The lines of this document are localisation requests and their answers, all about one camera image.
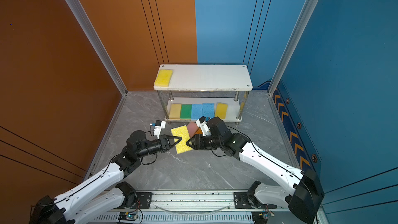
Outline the pale yellow sponge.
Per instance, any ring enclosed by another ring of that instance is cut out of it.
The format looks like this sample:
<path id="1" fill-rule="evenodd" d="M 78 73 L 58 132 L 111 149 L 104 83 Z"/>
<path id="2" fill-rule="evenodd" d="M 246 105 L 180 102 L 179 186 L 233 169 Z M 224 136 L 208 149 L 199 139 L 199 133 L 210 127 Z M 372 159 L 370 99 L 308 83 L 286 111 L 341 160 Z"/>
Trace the pale yellow sponge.
<path id="1" fill-rule="evenodd" d="M 169 119 L 180 119 L 181 107 L 181 104 L 171 104 Z"/>

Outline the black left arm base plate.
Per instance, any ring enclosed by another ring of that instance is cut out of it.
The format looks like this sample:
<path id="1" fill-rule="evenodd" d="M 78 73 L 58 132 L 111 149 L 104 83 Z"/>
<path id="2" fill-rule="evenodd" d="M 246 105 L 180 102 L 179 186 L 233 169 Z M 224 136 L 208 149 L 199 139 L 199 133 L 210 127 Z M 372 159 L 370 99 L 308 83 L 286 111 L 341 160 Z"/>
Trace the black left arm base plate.
<path id="1" fill-rule="evenodd" d="M 137 192 L 136 193 L 136 204 L 134 209 L 150 209 L 152 200 L 152 192 Z"/>

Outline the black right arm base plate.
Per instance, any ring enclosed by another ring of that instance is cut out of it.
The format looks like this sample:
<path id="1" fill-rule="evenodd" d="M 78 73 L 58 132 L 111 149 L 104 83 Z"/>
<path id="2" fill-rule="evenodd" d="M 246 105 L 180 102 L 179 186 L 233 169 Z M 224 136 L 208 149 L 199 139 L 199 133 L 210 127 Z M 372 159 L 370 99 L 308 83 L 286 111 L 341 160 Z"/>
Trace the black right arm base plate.
<path id="1" fill-rule="evenodd" d="M 246 208 L 276 209 L 277 208 L 277 205 L 274 204 L 261 203 L 253 194 L 249 194 L 247 192 L 234 192 L 233 197 L 236 209 L 246 209 Z"/>

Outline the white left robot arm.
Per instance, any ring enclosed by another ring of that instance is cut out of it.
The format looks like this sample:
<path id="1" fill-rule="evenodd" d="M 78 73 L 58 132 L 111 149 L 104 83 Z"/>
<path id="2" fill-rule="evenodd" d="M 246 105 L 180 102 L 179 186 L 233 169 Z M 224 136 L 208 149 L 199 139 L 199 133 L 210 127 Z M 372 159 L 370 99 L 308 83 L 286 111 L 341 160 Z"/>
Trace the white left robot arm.
<path id="1" fill-rule="evenodd" d="M 146 132 L 133 132 L 122 152 L 94 176 L 55 198 L 40 199 L 32 208 L 30 223 L 86 224 L 113 208 L 134 205 L 136 191 L 124 178 L 142 165 L 143 157 L 167 152 L 181 141 L 166 134 L 150 141 Z"/>

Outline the green sponge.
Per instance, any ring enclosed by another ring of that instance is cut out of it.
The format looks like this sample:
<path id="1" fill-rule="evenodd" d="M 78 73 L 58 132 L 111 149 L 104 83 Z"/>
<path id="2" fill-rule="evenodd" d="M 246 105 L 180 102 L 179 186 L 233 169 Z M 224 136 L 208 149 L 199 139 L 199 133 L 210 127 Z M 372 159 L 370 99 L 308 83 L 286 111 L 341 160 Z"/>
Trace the green sponge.
<path id="1" fill-rule="evenodd" d="M 192 116 L 192 105 L 182 104 L 180 110 L 180 119 L 191 119 Z"/>

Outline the bright yellow sponge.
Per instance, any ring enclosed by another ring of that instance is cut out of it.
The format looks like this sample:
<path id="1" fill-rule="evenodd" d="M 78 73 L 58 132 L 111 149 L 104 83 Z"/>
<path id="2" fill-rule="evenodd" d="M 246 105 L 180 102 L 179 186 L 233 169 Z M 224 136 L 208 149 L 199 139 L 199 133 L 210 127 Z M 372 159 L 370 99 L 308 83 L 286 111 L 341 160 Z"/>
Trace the bright yellow sponge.
<path id="1" fill-rule="evenodd" d="M 155 79 L 155 87 L 168 87 L 170 84 L 171 77 L 173 75 L 173 70 L 171 69 L 160 69 L 158 75 Z"/>

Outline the lime porous sponge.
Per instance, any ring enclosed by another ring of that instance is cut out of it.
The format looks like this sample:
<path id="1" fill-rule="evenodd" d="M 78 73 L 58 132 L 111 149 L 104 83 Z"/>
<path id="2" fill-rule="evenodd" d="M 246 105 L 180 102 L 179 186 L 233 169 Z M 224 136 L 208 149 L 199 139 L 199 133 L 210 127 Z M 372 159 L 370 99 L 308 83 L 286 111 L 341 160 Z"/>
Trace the lime porous sponge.
<path id="1" fill-rule="evenodd" d="M 171 129 L 171 133 L 173 136 L 181 138 L 181 141 L 179 142 L 177 139 L 175 139 L 175 142 L 177 143 L 175 146 L 177 154 L 193 150 L 191 147 L 186 145 L 186 142 L 190 139 L 188 128 L 186 125 Z"/>

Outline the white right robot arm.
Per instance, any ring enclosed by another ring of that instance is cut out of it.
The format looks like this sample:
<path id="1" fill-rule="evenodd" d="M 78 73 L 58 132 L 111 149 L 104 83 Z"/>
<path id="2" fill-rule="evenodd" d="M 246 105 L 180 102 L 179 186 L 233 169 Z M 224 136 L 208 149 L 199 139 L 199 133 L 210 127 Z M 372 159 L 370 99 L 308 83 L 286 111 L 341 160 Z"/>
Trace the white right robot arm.
<path id="1" fill-rule="evenodd" d="M 260 208 L 267 204 L 285 202 L 290 212 L 301 221 L 312 224 L 324 198 L 324 191 L 317 173 L 292 167 L 261 150 L 247 135 L 231 132 L 218 117 L 205 123 L 209 131 L 196 134 L 186 144 L 194 150 L 221 149 L 225 155 L 249 164 L 261 171 L 279 186 L 282 191 L 272 197 L 263 183 L 255 182 L 247 191 L 251 206 Z"/>

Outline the blue sponge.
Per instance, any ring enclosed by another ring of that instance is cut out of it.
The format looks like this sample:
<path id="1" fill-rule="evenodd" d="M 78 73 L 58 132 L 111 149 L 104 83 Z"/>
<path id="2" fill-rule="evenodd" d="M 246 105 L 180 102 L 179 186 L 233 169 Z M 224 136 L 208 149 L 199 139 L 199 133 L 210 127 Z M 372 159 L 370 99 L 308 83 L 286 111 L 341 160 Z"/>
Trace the blue sponge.
<path id="1" fill-rule="evenodd" d="M 214 103 L 203 103 L 203 116 L 207 119 L 215 117 L 215 104 Z"/>
<path id="2" fill-rule="evenodd" d="M 191 106 L 191 119 L 198 120 L 203 116 L 203 105 L 202 104 L 192 104 Z"/>

